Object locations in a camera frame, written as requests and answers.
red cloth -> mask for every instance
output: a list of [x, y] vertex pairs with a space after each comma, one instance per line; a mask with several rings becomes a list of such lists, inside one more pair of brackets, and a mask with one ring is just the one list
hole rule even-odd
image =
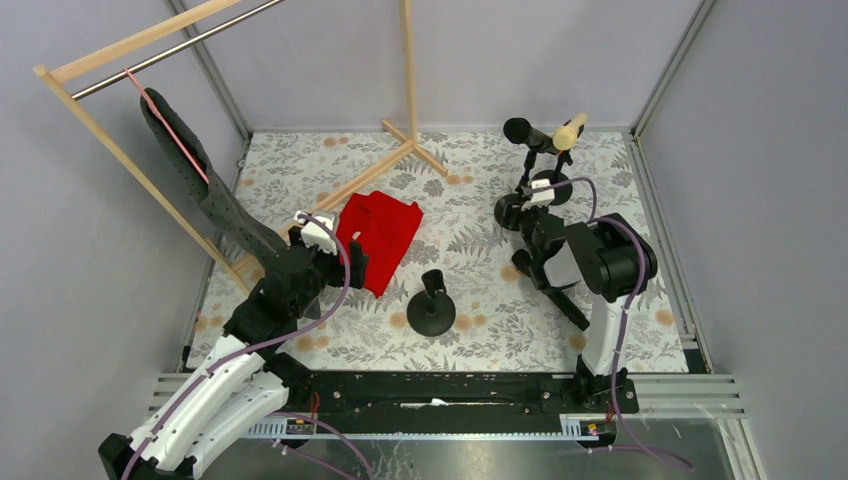
[[365, 288], [380, 297], [395, 274], [424, 213], [417, 203], [407, 205], [383, 192], [354, 193], [340, 215], [336, 235], [350, 255], [353, 235], [368, 255]]

wire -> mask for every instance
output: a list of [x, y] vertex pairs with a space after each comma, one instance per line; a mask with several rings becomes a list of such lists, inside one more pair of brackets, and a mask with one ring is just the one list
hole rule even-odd
[[649, 447], [642, 443], [639, 440], [639, 437], [633, 433], [630, 429], [630, 426], [627, 424], [627, 421], [624, 420], [624, 416], [621, 414], [621, 408], [618, 405], [618, 395], [615, 394], [615, 389], [617, 387], [616, 379], [618, 375], [615, 373], [618, 372], [618, 363], [621, 360], [621, 349], [624, 346], [624, 337], [626, 333], [627, 327], [627, 312], [630, 310], [630, 305], [633, 303], [633, 300], [636, 298], [636, 295], [642, 289], [643, 284], [645, 283], [647, 277], [647, 259], [645, 258], [645, 251], [642, 248], [642, 245], [639, 243], [639, 239], [636, 237], [636, 234], [633, 233], [627, 226], [618, 220], [613, 220], [611, 218], [600, 217], [594, 220], [590, 220], [587, 223], [606, 223], [612, 225], [617, 230], [621, 231], [633, 242], [633, 246], [636, 248], [636, 253], [639, 256], [639, 276], [636, 280], [636, 285], [630, 294], [627, 296], [627, 299], [624, 301], [624, 308], [621, 311], [621, 328], [618, 331], [618, 339], [615, 342], [615, 350], [613, 352], [612, 359], [612, 382], [611, 382], [611, 394], [612, 394], [612, 405], [615, 409], [615, 415], [618, 418], [618, 422], [624, 427], [624, 430], [630, 435], [636, 445], [622, 445], [622, 446], [613, 446], [610, 451], [641, 451], [647, 453], [648, 455], [654, 457], [661, 463], [668, 465], [674, 469], [693, 473], [695, 471], [695, 466], [687, 460], [686, 458], [672, 452], [669, 450], [664, 450], [661, 448]]
[[[333, 242], [335, 242], [336, 247], [338, 247], [339, 254], [342, 256], [342, 263], [344, 264], [344, 272], [345, 272], [344, 285], [342, 286], [342, 291], [339, 294], [339, 298], [336, 300], [336, 303], [334, 303], [333, 306], [331, 306], [330, 309], [327, 310], [327, 312], [324, 315], [321, 316], [321, 318], [319, 318], [315, 322], [312, 322], [309, 325], [301, 328], [300, 330], [289, 333], [288, 335], [283, 335], [281, 337], [277, 337], [277, 338], [273, 338], [271, 340], [267, 340], [265, 342], [257, 343], [256, 345], [251, 345], [249, 347], [245, 347], [241, 350], [238, 350], [238, 351], [233, 352], [229, 355], [221, 357], [220, 360], [213, 363], [209, 368], [206, 369], [206, 372], [209, 375], [209, 377], [211, 377], [215, 373], [215, 371], [217, 371], [222, 365], [224, 365], [225, 363], [229, 362], [230, 360], [232, 360], [236, 357], [239, 357], [241, 355], [246, 355], [246, 354], [249, 354], [249, 353], [253, 353], [253, 352], [255, 352], [257, 350], [261, 350], [263, 348], [268, 348], [268, 347], [272, 347], [272, 346], [275, 346], [275, 345], [279, 345], [279, 344], [285, 342], [286, 340], [291, 340], [294, 337], [297, 337], [299, 335], [303, 335], [304, 333], [312, 330], [313, 328], [318, 327], [319, 325], [321, 325], [322, 323], [327, 321], [327, 319], [330, 318], [330, 316], [332, 316], [333, 313], [335, 313], [336, 310], [342, 305], [342, 302], [344, 302], [345, 296], [347, 295], [347, 291], [350, 288], [350, 257], [348, 257], [347, 251], [344, 249], [344, 245], [342, 245], [342, 242], [341, 242], [341, 240], [339, 240], [339, 237], [337, 237], [336, 234], [333, 233], [332, 230], [327, 228], [327, 226], [324, 225], [323, 223], [321, 223], [318, 219], [312, 217], [311, 215], [307, 215], [305, 213], [301, 213], [300, 215], [298, 215], [298, 217], [303, 219], [303, 220], [306, 220], [308, 222], [314, 223], [316, 226], [318, 226], [318, 228], [323, 230], [324, 233], [329, 235], [330, 238], [333, 239]], [[180, 405], [182, 405], [183, 402], [185, 402], [185, 400], [197, 389], [197, 387], [200, 386], [201, 383], [203, 383], [203, 381], [206, 378], [207, 377], [205, 375], [200, 375], [197, 378], [195, 378], [194, 381], [191, 384], [189, 384], [188, 387], [186, 387], [186, 389], [177, 397], [177, 399], [174, 400], [174, 402], [171, 404], [171, 406], [168, 407], [167, 410], [165, 410], [165, 412], [162, 414], [162, 417], [159, 419], [159, 421], [156, 422], [155, 425], [153, 425], [153, 428], [150, 430], [150, 435], [141, 442], [141, 444], [138, 446], [138, 449], [136, 449], [136, 451], [133, 453], [132, 457], [130, 457], [129, 463], [127, 463], [126, 468], [124, 468], [124, 473], [121, 474], [121, 480], [129, 480], [130, 472], [132, 472], [132, 469], [135, 467], [135, 464], [138, 462], [138, 459], [141, 458], [141, 455], [144, 452], [144, 449], [146, 449], [147, 446], [150, 445], [152, 436], [155, 436], [156, 433], [158, 433], [159, 430], [161, 430], [162, 427], [165, 426], [165, 423], [171, 418], [171, 416], [173, 416], [174, 412], [176, 412], [177, 409], [180, 408]]]
[[158, 108], [156, 108], [156, 104], [153, 103], [153, 99], [150, 98], [150, 95], [147, 94], [147, 92], [144, 90], [144, 87], [141, 86], [141, 83], [135, 78], [135, 75], [133, 75], [132, 72], [130, 72], [126, 68], [124, 68], [124, 72], [127, 74], [129, 79], [132, 80], [133, 84], [135, 85], [135, 88], [137, 88], [138, 91], [141, 92], [141, 97], [144, 98], [145, 102], [147, 102], [147, 108], [149, 108], [150, 111], [153, 112], [153, 115], [156, 116], [156, 118], [158, 118], [160, 122], [162, 122], [162, 125], [164, 125], [165, 129], [168, 130], [168, 133], [171, 134], [171, 138], [173, 138], [174, 141], [177, 142], [177, 145], [180, 147], [180, 150], [183, 151], [183, 154], [185, 154], [191, 164], [194, 165], [194, 169], [197, 170], [197, 173], [200, 174], [200, 177], [203, 178], [203, 181], [208, 184], [209, 177], [206, 176], [206, 172], [204, 172], [203, 169], [200, 168], [200, 164], [197, 163], [197, 160], [195, 160], [195, 158], [191, 155], [191, 153], [189, 153], [185, 145], [183, 145], [183, 142], [180, 140], [180, 137], [178, 137], [177, 134], [174, 133], [174, 129], [171, 128], [171, 124], [169, 124], [168, 121], [165, 120], [165, 117], [162, 116], [162, 113], [159, 111]]
[[525, 188], [524, 194], [525, 195], [528, 195], [528, 194], [532, 195], [534, 193], [542, 193], [545, 190], [553, 190], [553, 189], [556, 189], [556, 188], [564, 187], [566, 185], [571, 185], [572, 183], [575, 183], [575, 182], [586, 182], [586, 183], [589, 184], [589, 187], [592, 189], [592, 213], [589, 214], [589, 220], [588, 220], [588, 222], [591, 222], [592, 220], [595, 219], [595, 214], [598, 213], [598, 189], [595, 188], [595, 182], [593, 182], [592, 179], [589, 178], [589, 177], [569, 178], [568, 180], [563, 180], [561, 182], [557, 182], [557, 183], [554, 183], [552, 185], [548, 185], [546, 187]]
[[342, 432], [336, 430], [330, 424], [328, 424], [326, 422], [322, 422], [321, 420], [318, 420], [317, 418], [309, 418], [307, 416], [300, 415], [300, 414], [297, 414], [297, 413], [292, 413], [292, 412], [276, 412], [274, 415], [281, 416], [281, 417], [295, 418], [295, 419], [298, 419], [298, 420], [303, 420], [305, 422], [310, 422], [314, 425], [318, 425], [318, 426], [323, 427], [324, 429], [326, 429], [327, 431], [329, 431], [333, 435], [339, 437], [339, 440], [341, 440], [345, 445], [347, 445], [348, 448], [350, 448], [350, 450], [353, 452], [353, 454], [356, 455], [359, 458], [359, 461], [362, 462], [362, 465], [365, 467], [365, 471], [368, 472], [368, 478], [370, 478], [371, 480], [374, 480], [374, 470], [371, 468], [371, 464], [368, 463], [368, 459], [365, 458], [365, 455], [363, 455], [362, 452], [359, 451], [358, 448], [356, 448], [356, 445], [354, 445], [353, 442], [351, 442], [347, 437], [345, 437], [342, 434]]
[[347, 472], [344, 472], [341, 469], [331, 465], [329, 462], [325, 462], [324, 460], [321, 460], [320, 458], [312, 456], [312, 455], [310, 455], [306, 452], [301, 452], [300, 450], [298, 450], [296, 448], [289, 448], [289, 447], [283, 446], [283, 455], [285, 455], [286, 453], [293, 453], [295, 455], [301, 456], [301, 457], [309, 460], [310, 462], [317, 463], [318, 465], [321, 465], [322, 467], [324, 467], [328, 470], [332, 470], [333, 472], [338, 473], [339, 475], [347, 478], [348, 480], [359, 480], [356, 477], [354, 477], [353, 475], [351, 475]]

floral pattern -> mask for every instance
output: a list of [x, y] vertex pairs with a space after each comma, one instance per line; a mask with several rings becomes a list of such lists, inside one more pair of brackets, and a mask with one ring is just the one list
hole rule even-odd
[[[351, 290], [325, 324], [282, 350], [313, 369], [570, 371], [586, 344], [582, 332], [553, 303], [533, 289], [511, 264], [523, 244], [515, 232], [494, 221], [495, 201], [510, 192], [522, 173], [524, 151], [498, 133], [425, 133], [421, 144], [450, 169], [448, 177], [407, 157], [360, 193], [383, 191], [403, 202], [418, 202], [424, 218], [386, 293], [375, 298]], [[386, 133], [257, 133], [236, 197], [271, 228], [285, 227], [298, 209], [309, 208], [398, 146]], [[566, 173], [595, 181], [599, 214], [619, 212], [649, 241], [647, 222], [620, 133], [587, 132], [573, 150]], [[537, 168], [552, 168], [540, 156]], [[566, 223], [584, 220], [591, 191], [574, 195], [553, 213]], [[228, 247], [231, 258], [241, 253]], [[439, 268], [456, 303], [453, 328], [437, 338], [416, 334], [406, 318], [410, 297], [423, 289], [421, 274]], [[248, 286], [261, 272], [245, 275]], [[686, 371], [686, 361], [662, 272], [641, 295], [630, 315], [629, 367], [645, 372]], [[339, 290], [327, 288], [322, 309]], [[589, 292], [568, 292], [589, 308]], [[188, 368], [197, 367], [221, 333], [222, 319], [244, 299], [226, 272], [216, 266], [198, 316]], [[311, 320], [302, 319], [300, 325]]]

gray wall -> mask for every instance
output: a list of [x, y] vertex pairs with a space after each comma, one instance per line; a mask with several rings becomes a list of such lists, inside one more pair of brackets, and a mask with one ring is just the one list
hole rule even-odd
[[724, 0], [644, 145], [771, 480], [844, 478], [848, 2]]
[[[412, 3], [420, 124], [432, 128], [558, 125], [580, 110], [594, 126], [630, 125], [698, 1]], [[398, 0], [290, 0], [248, 22], [209, 45], [253, 127], [405, 123]]]
[[[159, 0], [0, 3], [4, 480], [105, 478], [97, 446], [142, 419], [193, 317], [206, 254], [32, 72], [167, 16]], [[232, 177], [240, 139], [192, 55], [140, 79], [172, 101]], [[133, 87], [122, 82], [83, 104], [197, 220], [167, 182]]]

purple cable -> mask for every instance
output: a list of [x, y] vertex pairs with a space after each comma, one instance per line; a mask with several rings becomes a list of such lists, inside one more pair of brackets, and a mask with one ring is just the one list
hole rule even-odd
[[[594, 220], [590, 220], [587, 223], [596, 223], [596, 222], [603, 222], [603, 223], [607, 223], [609, 225], [612, 225], [617, 230], [619, 230], [620, 232], [627, 235], [627, 237], [630, 239], [630, 241], [633, 242], [633, 246], [636, 248], [636, 253], [639, 255], [639, 277], [636, 280], [636, 286], [633, 288], [633, 291], [630, 292], [630, 295], [628, 295], [627, 299], [624, 301], [624, 309], [621, 312], [621, 328], [619, 329], [619, 332], [618, 332], [618, 339], [615, 342], [615, 351], [614, 351], [613, 359], [612, 359], [613, 374], [611, 375], [611, 377], [612, 377], [612, 390], [611, 390], [611, 392], [615, 392], [615, 388], [617, 386], [616, 385], [617, 375], [615, 375], [615, 372], [618, 372], [618, 362], [621, 359], [621, 348], [624, 346], [624, 337], [625, 337], [625, 333], [626, 333], [625, 329], [627, 327], [627, 312], [630, 310], [630, 305], [633, 303], [633, 300], [636, 298], [637, 293], [642, 288], [642, 285], [645, 283], [645, 277], [647, 276], [647, 272], [646, 272], [647, 260], [645, 259], [645, 251], [642, 249], [642, 245], [639, 243], [639, 239], [636, 238], [636, 234], [634, 234], [623, 223], [621, 223], [617, 220], [613, 220], [613, 219], [605, 218], [605, 217], [596, 218]], [[686, 458], [684, 458], [684, 457], [682, 457], [682, 456], [680, 456], [680, 455], [678, 455], [674, 452], [671, 452], [669, 450], [649, 447], [649, 446], [645, 445], [644, 443], [642, 443], [642, 441], [639, 440], [639, 437], [637, 437], [633, 433], [633, 431], [630, 430], [630, 426], [624, 420], [624, 416], [621, 414], [621, 408], [618, 405], [618, 395], [615, 395], [615, 394], [612, 395], [612, 405], [613, 405], [613, 409], [615, 410], [615, 416], [618, 418], [619, 423], [621, 424], [622, 427], [624, 427], [624, 430], [630, 435], [630, 437], [633, 439], [633, 441], [636, 442], [637, 446], [633, 446], [633, 445], [622, 445], [622, 446], [619, 446], [619, 447], [614, 446], [614, 447], [612, 447], [611, 451], [642, 451], [642, 452], [645, 452], [648, 455], [654, 457], [655, 459], [659, 460], [661, 463], [668, 465], [669, 467], [672, 467], [674, 469], [677, 469], [677, 470], [680, 470], [680, 471], [683, 471], [683, 472], [687, 472], [687, 473], [693, 473], [695, 471], [695, 466], [692, 464], [692, 462], [690, 462]]]
[[350, 450], [354, 453], [354, 455], [359, 457], [359, 461], [362, 462], [362, 465], [365, 467], [365, 471], [368, 472], [368, 478], [370, 478], [371, 480], [374, 480], [374, 470], [371, 468], [371, 464], [368, 463], [368, 459], [365, 458], [365, 455], [363, 455], [362, 452], [360, 452], [359, 449], [356, 448], [356, 445], [354, 445], [353, 442], [351, 442], [347, 437], [345, 437], [342, 434], [342, 432], [333, 428], [332, 425], [330, 425], [326, 422], [322, 422], [321, 420], [318, 420], [316, 418], [307, 417], [307, 416], [304, 416], [304, 415], [300, 415], [298, 413], [276, 412], [274, 415], [281, 416], [281, 417], [296, 418], [298, 420], [303, 420], [304, 422], [309, 422], [313, 425], [318, 425], [320, 427], [324, 427], [326, 430], [331, 432], [333, 435], [339, 437], [339, 440], [341, 440], [345, 445], [347, 445], [348, 448], [350, 448]]
[[296, 448], [287, 448], [286, 446], [283, 446], [283, 449], [284, 449], [284, 452], [291, 452], [295, 455], [301, 456], [301, 457], [309, 460], [310, 462], [317, 463], [318, 465], [321, 465], [322, 467], [324, 467], [328, 470], [331, 470], [335, 473], [338, 473], [339, 475], [347, 478], [348, 480], [359, 480], [356, 477], [354, 477], [353, 475], [346, 473], [346, 472], [343, 472], [339, 468], [336, 468], [335, 466], [331, 465], [329, 462], [325, 462], [324, 460], [321, 460], [318, 457], [314, 457], [314, 456], [312, 456], [312, 455], [310, 455], [306, 452], [301, 452], [300, 450], [298, 450]]
[[[229, 362], [230, 360], [232, 360], [232, 359], [234, 359], [238, 356], [253, 353], [257, 350], [272, 347], [274, 345], [279, 345], [279, 344], [285, 342], [286, 340], [291, 340], [294, 337], [297, 337], [299, 335], [303, 335], [304, 333], [312, 330], [313, 328], [318, 327], [318, 325], [321, 325], [322, 323], [327, 321], [327, 319], [330, 318], [330, 316], [332, 316], [333, 313], [335, 313], [336, 310], [342, 305], [342, 302], [344, 302], [345, 296], [347, 295], [347, 291], [350, 288], [350, 257], [348, 257], [347, 251], [345, 250], [344, 245], [342, 245], [341, 240], [339, 240], [339, 238], [336, 236], [335, 233], [333, 233], [329, 228], [326, 227], [326, 225], [324, 225], [323, 223], [318, 221], [316, 218], [314, 218], [310, 215], [307, 215], [305, 213], [301, 213], [300, 215], [298, 215], [298, 217], [302, 218], [302, 219], [304, 219], [308, 222], [313, 222], [321, 230], [323, 230], [324, 233], [329, 235], [330, 238], [333, 239], [333, 242], [335, 242], [336, 248], [338, 249], [339, 254], [342, 256], [342, 263], [344, 264], [344, 271], [345, 271], [344, 285], [342, 285], [342, 292], [339, 295], [339, 298], [336, 300], [336, 303], [334, 303], [333, 306], [330, 307], [330, 309], [327, 310], [327, 312], [324, 315], [321, 315], [321, 318], [319, 318], [315, 322], [312, 322], [309, 325], [301, 328], [300, 330], [289, 333], [288, 335], [283, 335], [281, 337], [277, 337], [277, 338], [273, 338], [271, 340], [267, 340], [267, 341], [264, 341], [264, 342], [261, 342], [261, 343], [257, 343], [256, 345], [251, 345], [249, 347], [245, 347], [241, 350], [238, 350], [238, 351], [233, 352], [229, 355], [225, 355], [225, 356], [221, 357], [220, 360], [213, 363], [209, 368], [206, 369], [206, 372], [210, 376], [213, 373], [215, 373], [215, 371], [218, 368], [220, 368], [221, 365]], [[191, 395], [192, 392], [194, 392], [197, 389], [197, 387], [199, 387], [200, 384], [203, 383], [203, 380], [205, 380], [205, 379], [206, 379], [205, 376], [199, 376], [194, 380], [194, 382], [189, 384], [189, 386], [183, 391], [183, 393], [181, 393], [180, 396], [177, 397], [177, 399], [174, 401], [174, 403], [172, 403], [171, 406], [168, 407], [167, 410], [165, 410], [165, 413], [162, 414], [162, 418], [160, 418], [159, 421], [156, 422], [156, 424], [150, 430], [150, 433], [152, 433], [153, 435], [156, 435], [156, 433], [159, 432], [159, 430], [161, 430], [162, 427], [165, 426], [165, 423], [171, 418], [171, 416], [174, 414], [174, 412], [177, 411], [177, 409], [180, 407], [180, 405], [183, 404], [183, 402], [186, 400], [186, 398], [188, 398], [189, 395]], [[138, 462], [138, 459], [141, 458], [141, 454], [144, 452], [144, 449], [147, 448], [147, 446], [150, 444], [150, 442], [151, 442], [150, 437], [144, 439], [144, 441], [141, 442], [141, 444], [138, 446], [138, 449], [136, 449], [136, 451], [133, 453], [132, 457], [130, 457], [130, 461], [129, 461], [129, 463], [127, 463], [126, 468], [124, 468], [124, 473], [121, 474], [121, 480], [129, 480], [130, 472], [132, 472], [133, 467], [135, 467], [135, 464]]]
[[574, 177], [569, 178], [568, 180], [563, 180], [561, 182], [554, 183], [553, 185], [549, 185], [547, 187], [539, 187], [539, 188], [525, 188], [524, 193], [542, 193], [545, 190], [553, 190], [555, 188], [564, 187], [566, 185], [571, 185], [574, 182], [586, 182], [589, 184], [589, 187], [592, 189], [592, 213], [589, 214], [589, 220], [592, 221], [595, 219], [595, 214], [598, 212], [598, 189], [595, 188], [595, 182], [592, 181], [589, 177]]

